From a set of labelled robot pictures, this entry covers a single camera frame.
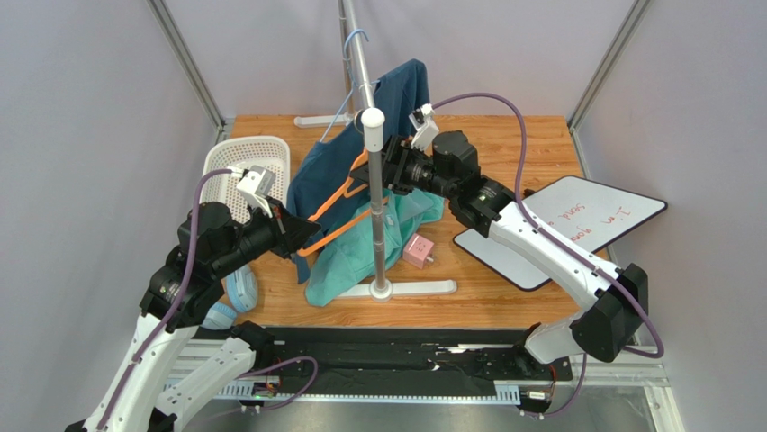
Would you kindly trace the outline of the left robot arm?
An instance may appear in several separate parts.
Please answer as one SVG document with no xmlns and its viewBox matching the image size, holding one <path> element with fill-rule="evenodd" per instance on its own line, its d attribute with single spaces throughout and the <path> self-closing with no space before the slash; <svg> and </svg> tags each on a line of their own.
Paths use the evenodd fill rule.
<svg viewBox="0 0 767 432">
<path fill-rule="evenodd" d="M 235 221 L 222 202 L 197 204 L 178 229 L 179 244 L 150 277 L 129 350 L 93 413 L 69 431 L 181 431 L 226 384 L 267 366 L 274 338 L 247 321 L 223 347 L 169 389 L 164 386 L 209 309 L 223 295 L 223 279 L 272 253 L 287 259 L 320 230 L 277 200 Z"/>
</svg>

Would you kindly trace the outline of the teal t shirt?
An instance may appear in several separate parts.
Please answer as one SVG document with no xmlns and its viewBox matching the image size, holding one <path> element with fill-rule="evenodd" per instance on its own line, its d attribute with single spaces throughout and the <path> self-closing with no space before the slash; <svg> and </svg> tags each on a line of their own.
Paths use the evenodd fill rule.
<svg viewBox="0 0 767 432">
<path fill-rule="evenodd" d="M 407 195 L 386 191 L 384 212 L 385 268 L 402 256 L 407 243 L 423 224 L 439 221 L 445 200 L 415 190 Z M 375 270 L 373 227 L 368 218 L 332 240 L 311 268 L 305 297 L 311 306 L 324 307 Z"/>
</svg>

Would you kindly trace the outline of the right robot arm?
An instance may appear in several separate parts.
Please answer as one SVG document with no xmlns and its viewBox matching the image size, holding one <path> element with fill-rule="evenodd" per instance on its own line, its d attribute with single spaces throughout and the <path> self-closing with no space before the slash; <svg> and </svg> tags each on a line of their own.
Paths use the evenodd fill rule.
<svg viewBox="0 0 767 432">
<path fill-rule="evenodd" d="M 418 189 L 446 199 L 459 223 L 524 257 L 576 302 L 573 315 L 527 330 L 520 344 L 528 356 L 542 365 L 579 354 L 611 363 L 627 349 L 648 318 L 648 274 L 641 266 L 620 268 L 545 229 L 508 187 L 482 174 L 476 147 L 461 131 L 438 134 L 430 155 L 399 136 L 383 150 L 381 173 L 366 162 L 352 178 L 379 180 L 395 194 Z"/>
</svg>

